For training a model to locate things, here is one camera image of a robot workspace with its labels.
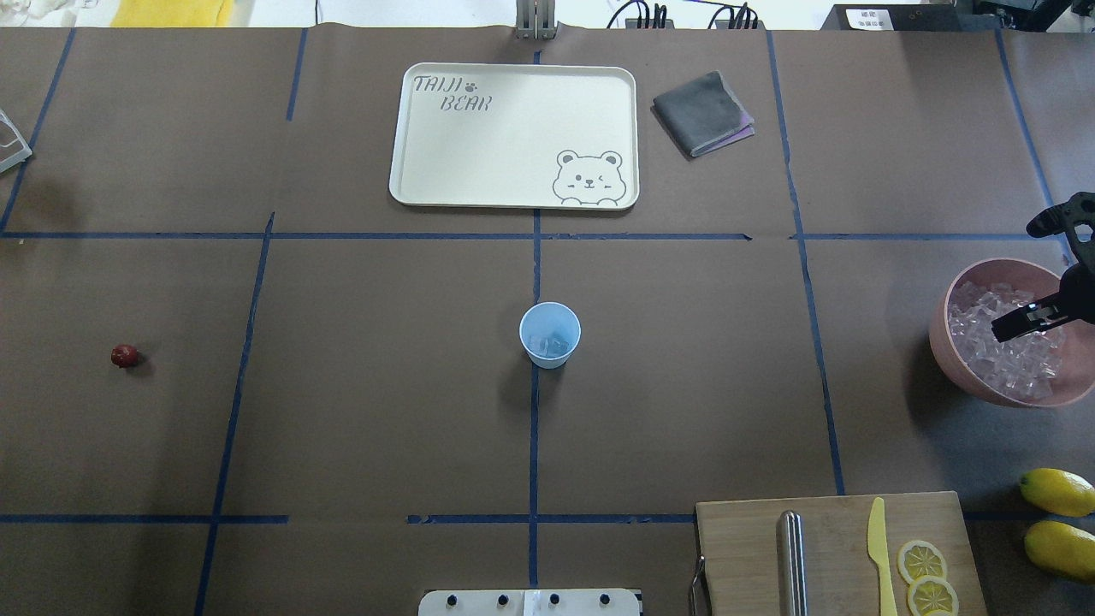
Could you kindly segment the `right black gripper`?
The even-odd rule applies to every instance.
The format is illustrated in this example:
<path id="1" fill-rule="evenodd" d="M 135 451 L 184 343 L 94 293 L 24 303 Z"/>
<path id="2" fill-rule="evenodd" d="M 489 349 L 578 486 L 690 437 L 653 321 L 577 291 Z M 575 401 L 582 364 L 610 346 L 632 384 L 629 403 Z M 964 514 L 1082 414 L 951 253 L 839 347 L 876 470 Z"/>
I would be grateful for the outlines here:
<path id="1" fill-rule="evenodd" d="M 1026 225 L 1033 239 L 1064 234 L 1075 264 L 1061 276 L 1056 293 L 1021 305 L 991 323 L 998 342 L 1008 342 L 1051 332 L 1071 321 L 1094 323 L 1094 246 L 1092 239 L 1080 237 L 1079 226 L 1092 226 L 1094 194 L 1076 191 L 1065 202 L 1045 208 Z"/>

